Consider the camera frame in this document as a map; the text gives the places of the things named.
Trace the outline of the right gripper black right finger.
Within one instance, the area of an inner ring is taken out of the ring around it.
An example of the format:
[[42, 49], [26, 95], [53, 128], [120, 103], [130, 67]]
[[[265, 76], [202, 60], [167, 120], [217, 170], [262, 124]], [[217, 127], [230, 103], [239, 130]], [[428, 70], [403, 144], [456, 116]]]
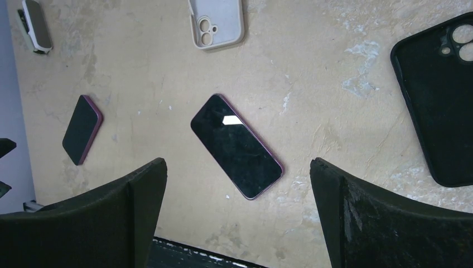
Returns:
[[320, 157], [310, 179], [332, 267], [472, 266], [472, 214], [403, 197]]

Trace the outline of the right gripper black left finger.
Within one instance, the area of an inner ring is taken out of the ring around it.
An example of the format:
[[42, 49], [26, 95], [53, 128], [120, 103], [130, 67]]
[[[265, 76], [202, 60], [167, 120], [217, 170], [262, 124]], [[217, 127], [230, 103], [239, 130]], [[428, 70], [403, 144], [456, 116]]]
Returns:
[[1, 215], [1, 266], [145, 267], [166, 183], [156, 158], [36, 212]]

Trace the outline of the black phone case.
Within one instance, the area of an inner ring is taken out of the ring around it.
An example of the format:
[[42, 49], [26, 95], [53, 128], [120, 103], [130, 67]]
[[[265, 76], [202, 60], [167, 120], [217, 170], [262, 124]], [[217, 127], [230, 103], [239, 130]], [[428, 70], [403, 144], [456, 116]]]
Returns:
[[472, 62], [453, 39], [467, 12], [397, 42], [390, 52], [400, 91], [433, 180], [472, 184]]

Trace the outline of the beige phone case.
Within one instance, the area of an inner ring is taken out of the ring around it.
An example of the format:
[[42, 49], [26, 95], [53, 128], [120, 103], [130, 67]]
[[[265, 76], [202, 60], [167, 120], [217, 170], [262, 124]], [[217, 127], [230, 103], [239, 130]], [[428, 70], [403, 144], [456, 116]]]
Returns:
[[192, 40], [199, 50], [240, 43], [245, 35], [242, 1], [188, 1]]

